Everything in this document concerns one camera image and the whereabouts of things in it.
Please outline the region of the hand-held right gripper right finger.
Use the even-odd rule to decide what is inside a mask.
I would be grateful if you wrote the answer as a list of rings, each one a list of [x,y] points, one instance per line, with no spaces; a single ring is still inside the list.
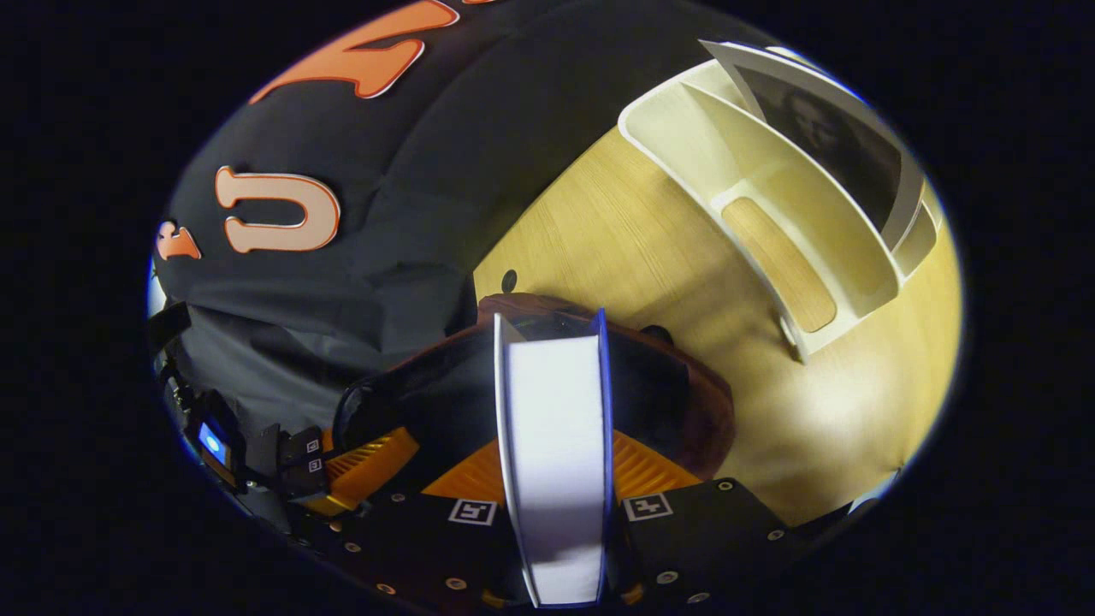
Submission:
[[[619,430],[613,470],[623,611],[684,611],[744,593],[802,556],[802,534],[736,478],[701,480]]]

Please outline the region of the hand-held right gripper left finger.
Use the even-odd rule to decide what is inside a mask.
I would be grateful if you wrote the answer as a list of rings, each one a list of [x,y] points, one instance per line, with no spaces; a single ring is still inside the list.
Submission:
[[[517,613],[523,565],[505,503],[496,440],[422,491],[399,488],[345,525],[328,563],[406,613]]]

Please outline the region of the maroon schoolbag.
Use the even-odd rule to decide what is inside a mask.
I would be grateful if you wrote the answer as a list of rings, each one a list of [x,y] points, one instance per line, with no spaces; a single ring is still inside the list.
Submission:
[[[335,451],[361,446],[402,426],[418,452],[435,454],[422,478],[411,481],[423,490],[496,440],[496,315],[538,341],[585,335],[595,311],[534,293],[482,298],[472,326],[344,391],[328,429]],[[701,480],[712,479],[737,433],[731,386],[652,326],[635,330],[608,323],[607,350],[614,433],[635,438]]]

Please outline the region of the blue cover book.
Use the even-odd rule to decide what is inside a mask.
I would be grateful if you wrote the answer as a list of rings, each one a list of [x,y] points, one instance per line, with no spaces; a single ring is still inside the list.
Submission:
[[[535,609],[606,592],[613,515],[613,386],[607,324],[533,341],[496,315],[495,395],[504,493]]]

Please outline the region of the white bookshelf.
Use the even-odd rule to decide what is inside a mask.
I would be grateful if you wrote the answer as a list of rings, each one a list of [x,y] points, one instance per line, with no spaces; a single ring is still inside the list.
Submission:
[[[731,81],[715,60],[678,74],[630,103],[619,132],[649,156],[695,200],[762,280],[779,313],[779,327],[797,360],[841,338],[898,297],[938,239],[940,223],[924,204],[924,181],[914,178],[915,210],[896,248],[844,188],[802,149],[766,127],[728,91]],[[789,293],[775,284],[775,269],[760,260],[759,242],[726,214],[752,204],[779,239],[804,258],[832,301],[832,318],[804,327],[789,309]]]

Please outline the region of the grey portrait cover book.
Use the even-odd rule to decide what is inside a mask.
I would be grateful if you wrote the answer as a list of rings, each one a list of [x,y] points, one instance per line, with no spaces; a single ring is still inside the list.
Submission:
[[[923,168],[903,138],[864,98],[821,68],[779,47],[701,40],[744,95],[744,105],[825,168],[888,249],[914,226]]]

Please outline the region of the black backdrop cloth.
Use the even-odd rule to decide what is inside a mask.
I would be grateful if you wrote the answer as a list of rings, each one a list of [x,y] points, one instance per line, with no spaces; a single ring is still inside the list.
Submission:
[[[181,175],[153,264],[177,429],[344,425],[345,390],[473,327],[473,272],[630,101],[771,34],[712,0],[416,0],[299,60]]]

